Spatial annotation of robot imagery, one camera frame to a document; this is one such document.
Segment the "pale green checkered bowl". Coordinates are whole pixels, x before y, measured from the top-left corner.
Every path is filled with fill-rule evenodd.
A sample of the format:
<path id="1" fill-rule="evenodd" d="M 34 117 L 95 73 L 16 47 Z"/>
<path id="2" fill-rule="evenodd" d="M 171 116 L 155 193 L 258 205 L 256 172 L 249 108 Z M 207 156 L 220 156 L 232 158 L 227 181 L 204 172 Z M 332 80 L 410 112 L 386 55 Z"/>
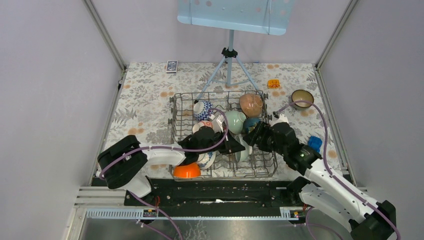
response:
<path id="1" fill-rule="evenodd" d="M 242 135 L 237 135 L 235 139 L 244 147 L 244 150 L 235 153 L 235 159 L 237 162 L 246 161 L 248 157 L 253 153 L 253 148 L 248 145 L 246 141 L 243 140 Z"/>

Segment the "dark brown patterned bowl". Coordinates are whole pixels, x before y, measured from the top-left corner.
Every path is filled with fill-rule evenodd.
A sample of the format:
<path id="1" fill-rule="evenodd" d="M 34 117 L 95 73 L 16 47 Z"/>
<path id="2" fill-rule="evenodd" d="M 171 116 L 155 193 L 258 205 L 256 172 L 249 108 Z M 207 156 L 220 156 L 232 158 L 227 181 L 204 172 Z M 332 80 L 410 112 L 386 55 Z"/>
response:
<path id="1" fill-rule="evenodd" d="M 314 103 L 314 96 L 307 90 L 297 89 L 290 96 L 292 106 L 298 110 L 308 109 Z"/>

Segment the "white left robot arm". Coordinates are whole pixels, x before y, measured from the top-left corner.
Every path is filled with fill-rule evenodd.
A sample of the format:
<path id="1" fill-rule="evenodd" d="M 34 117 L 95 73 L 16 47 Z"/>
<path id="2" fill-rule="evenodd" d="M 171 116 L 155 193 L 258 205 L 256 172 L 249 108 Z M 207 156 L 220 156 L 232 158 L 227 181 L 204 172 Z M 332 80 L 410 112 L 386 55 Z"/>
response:
<path id="1" fill-rule="evenodd" d="M 177 143 L 167 145 L 141 144 L 135 135 L 128 135 L 97 157 L 101 172 L 98 177 L 109 189 L 124 189 L 136 195 L 144 206 L 152 204 L 155 192 L 151 182 L 140 171 L 148 165 L 187 166 L 196 163 L 201 154 L 219 152 L 222 155 L 246 148 L 228 132 L 215 132 L 201 127 Z"/>

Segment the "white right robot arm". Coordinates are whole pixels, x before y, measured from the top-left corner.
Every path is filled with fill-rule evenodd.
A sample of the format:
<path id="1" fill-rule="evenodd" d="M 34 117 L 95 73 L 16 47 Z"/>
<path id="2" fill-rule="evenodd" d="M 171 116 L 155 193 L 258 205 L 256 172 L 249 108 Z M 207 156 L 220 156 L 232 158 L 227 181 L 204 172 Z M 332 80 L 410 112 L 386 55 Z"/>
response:
<path id="1" fill-rule="evenodd" d="M 261 151 L 281 155 L 301 174 L 286 193 L 291 205 L 315 207 L 345 227 L 354 240 L 387 240 L 399 234 L 394 205 L 378 202 L 333 171 L 317 151 L 299 142 L 288 123 L 261 121 L 243 139 Z"/>

